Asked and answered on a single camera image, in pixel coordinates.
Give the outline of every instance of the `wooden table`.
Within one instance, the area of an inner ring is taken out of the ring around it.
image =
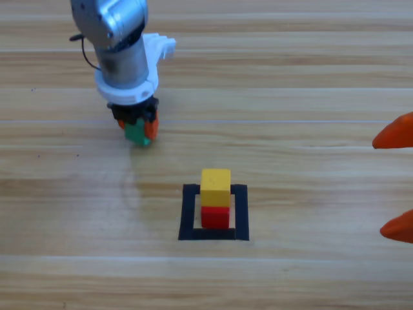
[[[413,245],[379,229],[413,154],[371,141],[413,110],[413,2],[148,2],[177,50],[139,149],[70,1],[0,1],[0,309],[411,310]],[[202,168],[248,185],[249,242],[177,240]]]

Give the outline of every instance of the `orange object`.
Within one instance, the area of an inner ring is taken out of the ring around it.
[[[380,229],[380,233],[391,240],[413,243],[413,210],[390,220]]]
[[[159,118],[156,112],[156,119],[152,123],[148,121],[145,122],[145,136],[148,139],[155,140],[157,137],[158,128],[159,128]]]
[[[125,122],[124,121],[117,121],[117,123],[119,124],[119,127],[121,127],[122,129],[125,129]]]
[[[375,149],[413,147],[413,112],[402,115],[387,125],[373,140]]]

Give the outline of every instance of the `stacked blocks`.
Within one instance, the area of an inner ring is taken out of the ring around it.
[[[201,225],[228,229],[231,206],[231,171],[203,169],[201,175]]]

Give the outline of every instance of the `block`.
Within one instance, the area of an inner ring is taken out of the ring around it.
[[[135,125],[125,124],[125,138],[143,147],[151,143],[151,140],[145,136],[145,122],[143,119],[137,120]]]
[[[230,208],[201,207],[201,225],[205,229],[228,229]]]
[[[231,171],[228,169],[203,169],[201,174],[201,206],[231,206]]]

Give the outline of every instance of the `yellow block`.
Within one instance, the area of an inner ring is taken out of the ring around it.
[[[231,206],[231,170],[202,170],[201,206],[224,208]]]

